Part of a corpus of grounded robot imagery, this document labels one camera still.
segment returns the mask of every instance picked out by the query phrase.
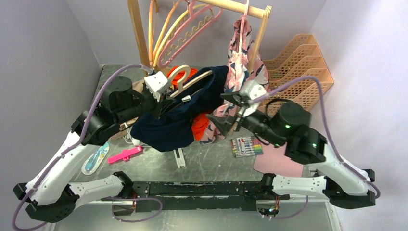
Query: pink hanger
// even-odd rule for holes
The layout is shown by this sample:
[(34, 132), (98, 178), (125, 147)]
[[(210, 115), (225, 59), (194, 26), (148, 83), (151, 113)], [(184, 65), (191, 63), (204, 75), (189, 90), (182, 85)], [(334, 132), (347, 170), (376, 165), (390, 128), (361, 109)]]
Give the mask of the pink hanger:
[(242, 19), (241, 19), (240, 44), (239, 44), (239, 47), (238, 47), (238, 53), (242, 52), (243, 26), (245, 24), (246, 17), (248, 16), (249, 0), (246, 0), (245, 6), (246, 6), (245, 12), (243, 13), (243, 16), (242, 16)]
[(161, 60), (163, 59), (163, 56), (165, 54), (165, 52), (167, 51), (167, 49), (169, 48), (169, 46), (171, 46), (174, 42), (174, 40), (178, 37), (178, 35), (183, 31), (183, 29), (190, 24), (191, 22), (194, 21), (194, 19), (196, 19), (198, 16), (200, 16), (201, 14), (203, 14), (205, 11), (207, 11), (208, 9), (213, 8), (213, 5), (207, 5), (205, 7), (203, 7), (202, 9), (198, 10), (197, 12), (194, 12), (194, 5), (196, 3), (196, 0), (193, 1), (187, 1), (188, 4), (188, 11), (189, 11), (189, 15), (190, 17), (177, 29), (177, 31), (175, 31), (173, 38), (170, 39), (165, 46), (163, 47), (162, 51), (159, 54), (159, 58), (158, 58), (158, 62), (157, 62), (157, 66), (160, 69), (163, 69), (165, 67), (167, 67), (171, 61), (174, 60), (175, 57), (177, 57), (178, 54), (180, 54), (180, 52), (183, 51), (184, 48), (186, 48), (189, 43), (191, 41), (193, 41), (201, 32), (203, 32), (205, 29), (207, 29), (207, 27), (209, 27), (212, 23), (214, 23), (222, 14), (223, 9), (220, 8), (219, 13), (214, 16), (208, 23), (206, 23), (203, 27), (201, 27), (200, 29), (198, 29), (198, 31), (191, 36), (186, 42), (184, 42), (183, 45), (181, 45), (179, 47), (179, 49), (177, 51), (174, 52), (174, 54), (167, 60), (164, 62), (164, 64), (161, 63)]

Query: plastic file organizer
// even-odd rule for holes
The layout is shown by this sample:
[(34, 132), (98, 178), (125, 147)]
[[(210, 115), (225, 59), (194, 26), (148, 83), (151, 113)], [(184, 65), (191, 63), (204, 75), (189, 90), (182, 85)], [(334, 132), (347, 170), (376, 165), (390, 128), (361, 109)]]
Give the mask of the plastic file organizer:
[[(323, 93), (326, 93), (333, 85), (333, 79), (316, 40), (311, 34), (296, 35), (275, 59), (263, 61), (268, 70), (271, 89), (301, 76), (315, 76), (318, 78)], [(309, 111), (319, 100), (319, 91), (313, 80), (304, 80), (263, 101), (258, 109), (264, 112), (265, 105), (274, 98), (292, 100)], [(272, 104), (269, 106), (267, 114), (273, 116), (280, 106), (281, 103), (279, 102)]]

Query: dark blue clothing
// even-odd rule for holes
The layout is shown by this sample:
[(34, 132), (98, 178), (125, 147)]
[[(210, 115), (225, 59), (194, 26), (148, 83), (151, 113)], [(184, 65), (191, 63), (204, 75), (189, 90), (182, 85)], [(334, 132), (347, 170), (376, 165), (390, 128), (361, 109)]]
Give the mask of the dark blue clothing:
[[(214, 111), (224, 102), (220, 94), (224, 93), (228, 66), (205, 67), (185, 84), (209, 70), (213, 73), (176, 96), (176, 102), (170, 106), (169, 111), (162, 113), (160, 118), (154, 118), (150, 113), (141, 116), (133, 125), (131, 136), (160, 152), (190, 145), (194, 141), (191, 130), (194, 118), (199, 113)], [(191, 100), (182, 102), (181, 99), (188, 95), (191, 96)]]

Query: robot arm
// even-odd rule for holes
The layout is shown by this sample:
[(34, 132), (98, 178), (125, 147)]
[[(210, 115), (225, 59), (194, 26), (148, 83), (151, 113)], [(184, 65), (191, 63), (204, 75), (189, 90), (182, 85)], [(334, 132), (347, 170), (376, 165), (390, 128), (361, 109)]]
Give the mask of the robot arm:
[[(55, 223), (67, 217), (81, 205), (106, 197), (133, 197), (133, 182), (123, 172), (101, 180), (84, 183), (69, 183), (86, 159), (104, 145), (108, 139), (120, 132), (120, 124), (145, 113), (159, 115), (164, 105), (173, 99), (166, 96), (170, 82), (161, 73), (145, 77), (142, 93), (132, 89), (132, 81), (116, 77), (102, 93), (95, 108), (82, 143), (62, 155), (68, 147), (80, 140), (89, 111), (84, 111), (71, 126), (65, 142), (54, 157), (30, 182), (19, 183), (13, 189), (18, 199), (26, 199), (27, 213), (32, 219)], [(34, 187), (49, 166), (53, 166), (41, 183)]]
[(227, 135), (234, 127), (235, 131), (244, 127), (276, 148), (287, 143), (285, 156), (325, 175), (294, 178), (269, 174), (265, 180), (268, 181), (267, 185), (270, 185), (270, 193), (315, 196), (327, 199), (337, 207), (348, 209), (375, 205), (375, 193), (367, 183), (374, 181), (374, 171), (361, 170), (343, 158), (343, 161), (363, 175), (364, 179), (346, 168), (336, 157), (326, 138), (309, 127), (311, 114), (299, 104), (285, 100), (272, 118), (256, 110), (259, 103), (248, 104), (250, 100), (265, 93), (265, 89), (255, 81), (248, 82), (239, 92), (221, 95), (240, 107), (235, 116), (207, 117), (223, 135)]

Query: wooden clothes rack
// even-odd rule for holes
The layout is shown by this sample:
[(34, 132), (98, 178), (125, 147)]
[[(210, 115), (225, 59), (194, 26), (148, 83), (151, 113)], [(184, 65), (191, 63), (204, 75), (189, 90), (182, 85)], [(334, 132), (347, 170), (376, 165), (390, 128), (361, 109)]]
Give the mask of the wooden clothes rack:
[[(151, 66), (149, 62), (149, 53), (148, 53), (148, 49), (146, 45), (146, 39), (144, 37), (144, 32), (143, 32), (143, 25), (141, 22), (138, 0), (127, 0), (127, 1), (128, 1), (127, 5), (129, 7), (129, 12), (130, 12), (130, 18), (133, 24), (133, 31), (135, 33), (136, 43), (138, 45), (141, 64), (145, 66)], [(202, 2), (204, 4), (213, 5), (213, 6), (225, 9), (225, 10), (238, 12), (241, 14), (244, 14), (245, 9), (246, 9), (245, 4), (231, 1), (231, 0), (197, 0), (197, 1)], [(258, 34), (256, 36), (255, 43), (253, 45), (252, 55), (250, 57), (249, 64), (248, 64), (249, 71), (252, 70), (252, 67), (254, 65), (256, 54), (259, 51), (259, 47), (261, 45), (261, 41), (265, 33), (265, 29), (268, 23), (268, 19), (269, 19), (271, 10), (272, 10), (271, 6), (266, 6), (264, 10), (257, 8), (257, 7), (253, 7), (253, 6), (250, 6), (248, 9), (248, 16), (261, 19), (261, 24), (259, 26)]]

